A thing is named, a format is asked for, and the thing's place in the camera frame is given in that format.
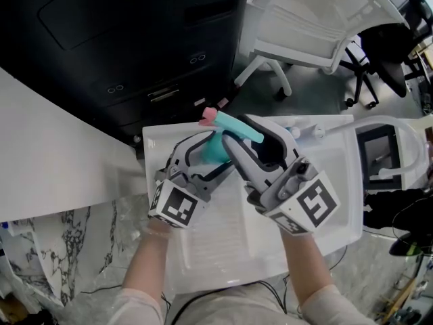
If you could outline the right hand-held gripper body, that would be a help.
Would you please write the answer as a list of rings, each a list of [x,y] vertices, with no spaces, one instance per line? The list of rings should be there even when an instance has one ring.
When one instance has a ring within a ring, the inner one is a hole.
[[[247,201],[291,235],[316,232],[340,207],[325,171],[318,171],[305,156],[297,158],[262,194],[251,191]]]

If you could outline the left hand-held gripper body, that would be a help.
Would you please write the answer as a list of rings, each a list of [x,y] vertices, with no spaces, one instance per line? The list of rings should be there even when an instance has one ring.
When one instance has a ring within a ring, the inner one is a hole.
[[[154,173],[156,188],[149,217],[173,228],[185,229],[206,210],[212,180],[203,174],[201,149],[176,149],[167,163]]]

